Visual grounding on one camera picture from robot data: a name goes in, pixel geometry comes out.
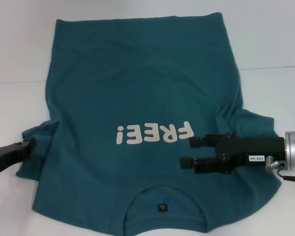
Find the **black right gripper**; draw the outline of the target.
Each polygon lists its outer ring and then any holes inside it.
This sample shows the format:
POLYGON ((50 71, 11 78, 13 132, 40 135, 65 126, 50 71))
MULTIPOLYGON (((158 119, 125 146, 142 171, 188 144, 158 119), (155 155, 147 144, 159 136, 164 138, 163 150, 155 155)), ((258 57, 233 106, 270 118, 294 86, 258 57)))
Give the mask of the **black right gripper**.
POLYGON ((182 169, 193 169, 196 174, 229 174, 242 166, 268 166, 270 162, 285 160, 284 138, 240 138, 227 134, 205 134, 190 137, 191 148, 214 147, 217 158, 180 157, 182 169))

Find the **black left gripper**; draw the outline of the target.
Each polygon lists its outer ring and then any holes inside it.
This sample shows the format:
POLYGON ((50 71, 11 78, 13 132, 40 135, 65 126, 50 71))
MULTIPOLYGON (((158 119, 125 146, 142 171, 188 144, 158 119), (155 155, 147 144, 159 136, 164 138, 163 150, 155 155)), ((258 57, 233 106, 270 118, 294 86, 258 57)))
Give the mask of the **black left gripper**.
POLYGON ((35 138, 0 147, 0 172, 14 164, 28 161, 35 147, 35 138))

